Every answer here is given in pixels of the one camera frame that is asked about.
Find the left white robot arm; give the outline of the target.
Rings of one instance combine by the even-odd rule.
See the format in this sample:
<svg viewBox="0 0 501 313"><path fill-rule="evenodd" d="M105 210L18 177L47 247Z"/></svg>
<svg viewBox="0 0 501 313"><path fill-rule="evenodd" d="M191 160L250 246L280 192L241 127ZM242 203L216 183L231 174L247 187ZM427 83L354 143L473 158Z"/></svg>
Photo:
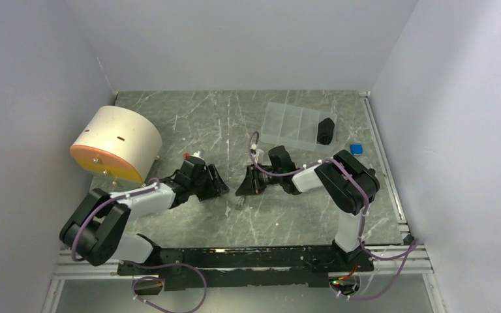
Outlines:
<svg viewBox="0 0 501 313"><path fill-rule="evenodd" d="M90 190L66 221L59 239L70 248L72 261L100 266L113 259L135 264L142 273L151 274L163 263L162 249L141 233L127 233L127 224L176 208L192 196L206 201L228 191L214 164L188 155L173 174L152 178L144 187L124 192Z"/></svg>

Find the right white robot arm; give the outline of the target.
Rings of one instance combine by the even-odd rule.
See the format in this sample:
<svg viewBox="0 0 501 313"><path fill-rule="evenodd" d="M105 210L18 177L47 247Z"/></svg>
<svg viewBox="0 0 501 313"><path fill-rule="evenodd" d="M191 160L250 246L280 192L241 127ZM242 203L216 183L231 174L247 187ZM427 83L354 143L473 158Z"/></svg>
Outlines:
<svg viewBox="0 0 501 313"><path fill-rule="evenodd" d="M287 194L299 195L324 188L339 208L339 223L332 253L336 268L347 271L357 263L356 250L363 244L367 208L380 190L375 170L366 168L347 150L331 158L298 168L282 145L268 151L270 165L257 162L260 150L251 145L252 164L235 194L239 197L262 194L270 185L279 185Z"/></svg>

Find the grey underwear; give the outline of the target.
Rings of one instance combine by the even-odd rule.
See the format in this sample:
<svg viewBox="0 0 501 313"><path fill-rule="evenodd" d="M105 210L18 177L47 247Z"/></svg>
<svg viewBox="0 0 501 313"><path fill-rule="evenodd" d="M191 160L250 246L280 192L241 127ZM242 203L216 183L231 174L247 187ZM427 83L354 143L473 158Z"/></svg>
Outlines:
<svg viewBox="0 0 501 313"><path fill-rule="evenodd" d="M239 197L239 199L235 203L235 207L236 208L242 208L244 206L244 204L245 204L245 200L246 200L246 197L244 197L244 196Z"/></svg>

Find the black striped underwear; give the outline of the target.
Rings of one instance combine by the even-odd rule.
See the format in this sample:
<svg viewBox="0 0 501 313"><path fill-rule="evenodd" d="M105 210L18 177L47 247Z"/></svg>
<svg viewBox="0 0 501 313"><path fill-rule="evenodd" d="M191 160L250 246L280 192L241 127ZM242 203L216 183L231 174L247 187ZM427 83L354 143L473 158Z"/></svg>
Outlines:
<svg viewBox="0 0 501 313"><path fill-rule="evenodd" d="M316 141L321 145L329 145L333 141L335 131L335 122L326 117L318 124Z"/></svg>

